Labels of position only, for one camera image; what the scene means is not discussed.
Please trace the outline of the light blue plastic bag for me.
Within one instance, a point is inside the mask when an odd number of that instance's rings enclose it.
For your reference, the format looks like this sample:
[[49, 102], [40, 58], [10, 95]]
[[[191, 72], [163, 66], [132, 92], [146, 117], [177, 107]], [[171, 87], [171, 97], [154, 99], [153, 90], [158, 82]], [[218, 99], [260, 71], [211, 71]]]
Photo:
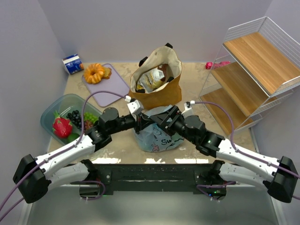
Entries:
[[179, 134], [169, 136], [166, 132], [152, 123], [140, 131], [134, 132], [135, 141], [139, 147], [146, 152], [162, 152], [172, 150], [184, 142], [184, 138]]

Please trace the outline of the brown Trader Joe's tote bag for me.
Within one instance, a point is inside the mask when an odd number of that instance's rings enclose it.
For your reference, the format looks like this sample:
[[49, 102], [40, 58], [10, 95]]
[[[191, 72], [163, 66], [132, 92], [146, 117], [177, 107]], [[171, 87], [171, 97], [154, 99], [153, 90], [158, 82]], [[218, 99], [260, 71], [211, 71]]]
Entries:
[[182, 62], [167, 43], [139, 62], [130, 77], [129, 96], [139, 100], [146, 110], [175, 105], [182, 100], [181, 73]]

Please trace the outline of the brown white chips bag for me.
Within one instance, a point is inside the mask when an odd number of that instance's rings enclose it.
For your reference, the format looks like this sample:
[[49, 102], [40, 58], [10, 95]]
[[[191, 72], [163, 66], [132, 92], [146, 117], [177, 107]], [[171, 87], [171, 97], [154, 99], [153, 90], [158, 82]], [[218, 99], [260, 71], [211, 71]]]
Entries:
[[173, 72], [167, 64], [159, 65], [139, 77], [135, 91], [138, 93], [151, 93], [173, 78]]

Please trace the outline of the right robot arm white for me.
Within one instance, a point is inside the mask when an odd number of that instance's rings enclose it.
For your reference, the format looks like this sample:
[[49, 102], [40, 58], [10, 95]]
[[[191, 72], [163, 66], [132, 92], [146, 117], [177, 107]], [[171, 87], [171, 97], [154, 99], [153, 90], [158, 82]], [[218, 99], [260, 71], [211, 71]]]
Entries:
[[197, 115], [185, 116], [176, 106], [149, 119], [166, 133], [177, 133], [184, 137], [202, 154], [229, 160], [261, 175], [268, 194], [275, 199], [290, 203], [294, 198], [300, 176], [290, 158], [283, 156], [277, 159], [242, 150], [231, 139], [207, 130]]

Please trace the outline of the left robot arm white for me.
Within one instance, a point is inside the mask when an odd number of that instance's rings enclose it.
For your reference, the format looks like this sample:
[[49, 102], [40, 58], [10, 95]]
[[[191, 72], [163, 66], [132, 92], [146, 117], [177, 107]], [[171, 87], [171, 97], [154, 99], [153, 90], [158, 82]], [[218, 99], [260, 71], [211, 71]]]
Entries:
[[13, 176], [15, 187], [26, 203], [34, 203], [51, 188], [72, 182], [94, 183], [97, 169], [89, 160], [74, 166], [69, 166], [69, 163], [105, 147], [112, 141], [112, 134], [132, 128], [141, 131], [153, 123], [168, 128], [180, 116], [177, 106], [150, 117], [143, 113], [120, 117], [117, 109], [107, 108], [95, 126], [66, 146], [36, 158], [30, 154], [24, 156]]

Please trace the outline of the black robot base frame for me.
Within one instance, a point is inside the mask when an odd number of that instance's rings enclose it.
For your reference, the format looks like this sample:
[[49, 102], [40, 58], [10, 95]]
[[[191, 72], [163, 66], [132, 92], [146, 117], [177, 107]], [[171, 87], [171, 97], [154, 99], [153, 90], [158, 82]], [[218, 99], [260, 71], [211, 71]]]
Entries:
[[224, 162], [212, 164], [95, 164], [94, 174], [78, 182], [82, 198], [113, 195], [116, 192], [191, 192], [207, 193], [221, 200], [226, 186], [219, 173]]

